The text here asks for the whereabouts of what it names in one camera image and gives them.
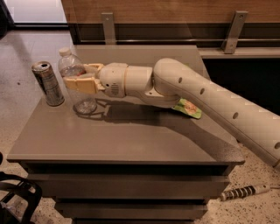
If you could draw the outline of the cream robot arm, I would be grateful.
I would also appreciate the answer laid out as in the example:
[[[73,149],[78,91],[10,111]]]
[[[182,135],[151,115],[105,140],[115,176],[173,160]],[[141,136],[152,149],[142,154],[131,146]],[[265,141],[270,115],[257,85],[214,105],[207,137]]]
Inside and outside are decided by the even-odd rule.
[[[185,98],[275,169],[280,164],[280,116],[164,58],[155,66],[125,63],[89,64],[86,72],[64,79],[67,88],[109,97],[134,96],[160,108],[172,108]]]

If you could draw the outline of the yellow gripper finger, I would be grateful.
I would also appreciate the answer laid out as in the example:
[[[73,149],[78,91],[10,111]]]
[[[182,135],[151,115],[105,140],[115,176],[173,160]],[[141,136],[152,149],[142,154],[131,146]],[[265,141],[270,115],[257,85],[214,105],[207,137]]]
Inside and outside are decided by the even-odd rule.
[[[104,67],[102,63],[92,63],[92,64],[84,64],[85,70],[87,74],[92,74],[96,76]]]
[[[100,81],[94,77],[64,77],[63,81],[67,88],[82,92],[85,94],[97,94],[99,91],[104,91],[105,87]]]

